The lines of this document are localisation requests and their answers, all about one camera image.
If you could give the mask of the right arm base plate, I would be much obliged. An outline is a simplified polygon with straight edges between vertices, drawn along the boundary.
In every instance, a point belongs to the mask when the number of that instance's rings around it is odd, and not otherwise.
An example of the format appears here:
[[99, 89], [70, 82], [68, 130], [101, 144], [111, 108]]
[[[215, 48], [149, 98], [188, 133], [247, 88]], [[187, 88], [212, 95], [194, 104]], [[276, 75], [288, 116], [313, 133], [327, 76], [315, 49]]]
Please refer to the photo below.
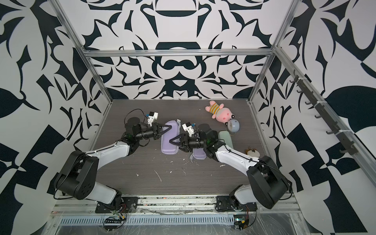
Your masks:
[[234, 196], [223, 195], [216, 197], [215, 210], [217, 212], [235, 212], [244, 210], [244, 206]]

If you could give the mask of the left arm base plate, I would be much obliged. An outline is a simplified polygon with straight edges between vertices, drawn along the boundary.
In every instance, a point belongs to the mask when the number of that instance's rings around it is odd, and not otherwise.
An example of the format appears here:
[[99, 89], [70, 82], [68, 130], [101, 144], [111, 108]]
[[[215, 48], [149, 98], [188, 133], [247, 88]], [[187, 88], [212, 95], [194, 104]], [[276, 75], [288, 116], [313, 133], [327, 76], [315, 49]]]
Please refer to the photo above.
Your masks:
[[111, 204], [97, 203], [95, 213], [119, 213], [135, 212], [138, 207], [139, 198], [136, 196], [116, 197]]

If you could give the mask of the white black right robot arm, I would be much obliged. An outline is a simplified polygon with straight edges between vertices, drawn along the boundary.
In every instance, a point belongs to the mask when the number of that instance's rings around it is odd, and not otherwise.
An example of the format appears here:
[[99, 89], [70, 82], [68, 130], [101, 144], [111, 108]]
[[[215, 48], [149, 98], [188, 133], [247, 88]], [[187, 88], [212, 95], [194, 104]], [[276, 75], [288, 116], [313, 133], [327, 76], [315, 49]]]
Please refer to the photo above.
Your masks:
[[252, 157], [231, 148], [208, 124], [199, 125], [197, 132], [187, 130], [169, 142], [184, 152], [203, 149], [207, 157], [248, 177], [248, 185], [240, 185], [229, 194], [231, 206], [236, 210], [248, 203], [272, 209], [289, 190], [289, 181], [270, 157]]

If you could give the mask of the lavender umbrella case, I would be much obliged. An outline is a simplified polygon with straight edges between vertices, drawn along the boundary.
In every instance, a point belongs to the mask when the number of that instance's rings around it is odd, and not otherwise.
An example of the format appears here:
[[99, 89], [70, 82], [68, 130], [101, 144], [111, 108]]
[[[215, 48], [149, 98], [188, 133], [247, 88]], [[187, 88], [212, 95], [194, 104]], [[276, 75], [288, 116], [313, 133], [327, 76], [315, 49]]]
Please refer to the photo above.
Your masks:
[[193, 149], [193, 153], [190, 156], [190, 161], [193, 162], [194, 159], [196, 160], [204, 160], [206, 159], [206, 153], [204, 152], [203, 148], [195, 148]]

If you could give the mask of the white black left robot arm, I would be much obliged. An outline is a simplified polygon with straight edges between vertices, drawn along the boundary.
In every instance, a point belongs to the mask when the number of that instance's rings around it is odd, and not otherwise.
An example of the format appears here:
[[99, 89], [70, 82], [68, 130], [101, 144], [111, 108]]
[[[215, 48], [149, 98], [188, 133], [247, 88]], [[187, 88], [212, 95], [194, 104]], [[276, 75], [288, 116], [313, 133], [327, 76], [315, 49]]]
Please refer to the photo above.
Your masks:
[[97, 182], [98, 170], [132, 155], [140, 146], [140, 141], [158, 140], [172, 128], [156, 122], [143, 123], [137, 117], [130, 118], [124, 126], [125, 132], [115, 143], [89, 152], [72, 152], [56, 176], [55, 190], [77, 200], [93, 200], [110, 210], [120, 210], [121, 192]]

